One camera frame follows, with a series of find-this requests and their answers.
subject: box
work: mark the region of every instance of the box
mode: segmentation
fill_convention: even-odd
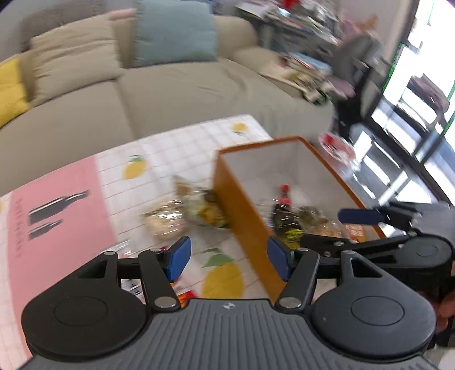
[[[281,184],[291,186],[293,205],[312,205],[337,220],[340,208],[365,208],[318,151],[301,137],[240,145],[220,150],[213,188],[231,229],[250,259],[270,298],[284,287],[267,257],[272,232],[260,206],[275,203]],[[384,237],[379,227],[365,228],[368,240]]]

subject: gray ribbed surface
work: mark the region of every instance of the gray ribbed surface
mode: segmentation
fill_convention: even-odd
[[[394,365],[347,359],[323,346],[302,317],[266,300],[193,299],[178,313],[156,316],[130,347],[101,360],[58,363],[35,357],[23,370],[433,370],[423,358]]]

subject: blue pillow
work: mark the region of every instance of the blue pillow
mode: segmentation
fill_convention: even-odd
[[[136,67],[217,58],[210,6],[198,1],[136,0]]]

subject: white checkered tablecloth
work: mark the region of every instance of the white checkered tablecloth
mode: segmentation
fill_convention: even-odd
[[[239,135],[235,123],[248,129]],[[199,185],[210,187],[217,151],[221,148],[270,140],[270,136],[251,116],[242,115],[178,128],[153,135],[95,155],[99,179],[109,221],[118,241],[128,239],[134,251],[172,244],[154,239],[142,214],[166,199],[172,199],[172,176],[179,175]],[[145,172],[131,180],[123,179],[123,171],[131,156],[147,161]],[[20,339],[20,323],[16,322],[11,301],[7,264],[6,216],[10,194],[0,198],[0,368],[14,370],[27,359]],[[192,257],[183,272],[188,287],[200,295],[205,276],[215,267],[202,268],[217,247],[237,264],[244,284],[243,298],[265,298],[267,294],[252,269],[242,248],[228,230],[192,227],[187,233],[192,240]]]

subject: green leaf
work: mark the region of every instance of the green leaf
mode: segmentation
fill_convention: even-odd
[[[144,159],[140,155],[132,155],[130,162],[142,162]]]
[[[203,267],[221,266],[228,262],[232,262],[232,258],[226,256],[225,254],[215,254],[209,258]]]
[[[219,248],[209,248],[206,249],[205,251],[202,251],[201,253],[207,253],[207,252],[216,252],[216,253],[222,253]]]

